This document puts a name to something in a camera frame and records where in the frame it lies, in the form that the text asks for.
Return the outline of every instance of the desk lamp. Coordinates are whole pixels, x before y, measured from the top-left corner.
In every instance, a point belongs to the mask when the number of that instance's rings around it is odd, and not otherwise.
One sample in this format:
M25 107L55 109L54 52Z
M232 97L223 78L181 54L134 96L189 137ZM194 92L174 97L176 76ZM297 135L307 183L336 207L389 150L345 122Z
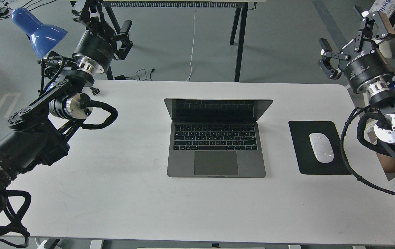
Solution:
M43 58L67 34L60 27L43 24L25 8L15 9L11 19L30 37L31 46L39 58Z

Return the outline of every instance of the concrete floor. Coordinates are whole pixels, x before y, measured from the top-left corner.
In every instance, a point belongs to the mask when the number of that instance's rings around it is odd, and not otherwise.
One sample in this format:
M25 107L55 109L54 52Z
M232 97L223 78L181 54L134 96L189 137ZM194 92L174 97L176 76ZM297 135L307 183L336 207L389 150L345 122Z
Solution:
M12 8L27 1L16 0ZM319 38L327 38L333 49L349 41L357 32L359 20L352 11L358 4L369 9L371 0L286 0L258 3L257 9L248 11L245 46L243 50L241 82L285 82L312 84L342 84L345 79L328 80L317 66L320 58ZM124 74L137 78L136 71L145 68L155 72L156 81L185 81L190 74L190 57L193 40L193 8L114 8L118 21L131 19L130 36L134 43L125 61L113 61L114 76ZM55 51L69 57L84 26L71 19L68 1L57 1L36 10L33 14L43 23L64 28L69 33L55 47ZM237 40L229 45L234 9L196 9L196 35L192 58L191 81L232 82L235 74ZM9 105L19 96L14 110L27 106L37 97L40 83L38 58L22 31L10 19L0 20L0 100L6 93L6 104L0 108L0 139L9 129L5 125ZM104 74L96 79L106 79ZM356 105L362 106L362 96L352 94ZM64 249L88 248L90 242L64 239ZM211 247L211 242L165 241L107 241L104 248L136 247ZM220 247L245 246L220 244ZM249 244L267 249L288 248L287 245ZM0 243L0 248L9 248ZM29 248L36 248L31 239ZM310 249L350 246L305 246Z

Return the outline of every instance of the mouse pad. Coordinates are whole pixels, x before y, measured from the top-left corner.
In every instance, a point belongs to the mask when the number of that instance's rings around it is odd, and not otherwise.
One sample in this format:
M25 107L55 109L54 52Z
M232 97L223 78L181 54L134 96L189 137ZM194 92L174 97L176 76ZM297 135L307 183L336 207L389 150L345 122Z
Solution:
M340 154L340 138L336 126L331 121L289 121L295 156L299 171L304 175L351 175ZM323 133L333 148L334 159L321 163L316 159L311 147L309 134Z

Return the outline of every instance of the laptop keyboard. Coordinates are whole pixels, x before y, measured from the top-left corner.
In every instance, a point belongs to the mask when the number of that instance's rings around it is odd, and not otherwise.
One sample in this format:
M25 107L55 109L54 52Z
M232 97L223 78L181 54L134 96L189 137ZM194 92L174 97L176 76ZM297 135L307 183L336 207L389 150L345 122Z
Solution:
M174 150L257 151L252 124L176 124Z

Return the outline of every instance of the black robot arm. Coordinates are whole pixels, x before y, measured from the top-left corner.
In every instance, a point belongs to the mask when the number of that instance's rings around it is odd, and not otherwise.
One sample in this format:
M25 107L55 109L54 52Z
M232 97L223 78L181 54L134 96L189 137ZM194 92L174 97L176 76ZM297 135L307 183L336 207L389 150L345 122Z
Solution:
M15 245L1 238L0 241L17 248L28 246L30 233L21 220L30 205L31 196L25 191L7 190L11 181L38 164L52 165L68 155L68 141L79 128L102 129L113 123L118 115L112 106L92 101L87 94L82 93L84 87L93 88L94 74L106 72L118 50L114 39L116 34L106 24L103 15L90 18L90 11L101 12L101 1L84 0L78 3L80 5L75 5L74 13L79 13L77 21L84 24L87 30L72 58L50 52L47 58L40 61L44 74L50 80L46 86L42 81L39 97L35 101L8 119L12 132L0 141L0 213L4 211L11 222L0 226L0 236L16 232L24 236L25 242ZM110 116L101 124L85 124L93 107L110 112ZM67 119L68 122L56 129L48 118L49 114ZM25 199L17 212L8 200L11 196Z
M395 37L387 16L376 11L360 15L357 35L339 53L332 51L326 39L321 38L322 58L318 65L329 79L346 77L354 93L367 93L369 106L360 118L357 138L366 147L395 159L395 76L386 59L379 51L381 42ZM338 59L338 69L331 59ZM364 139L364 129L369 119L376 119L377 145Z

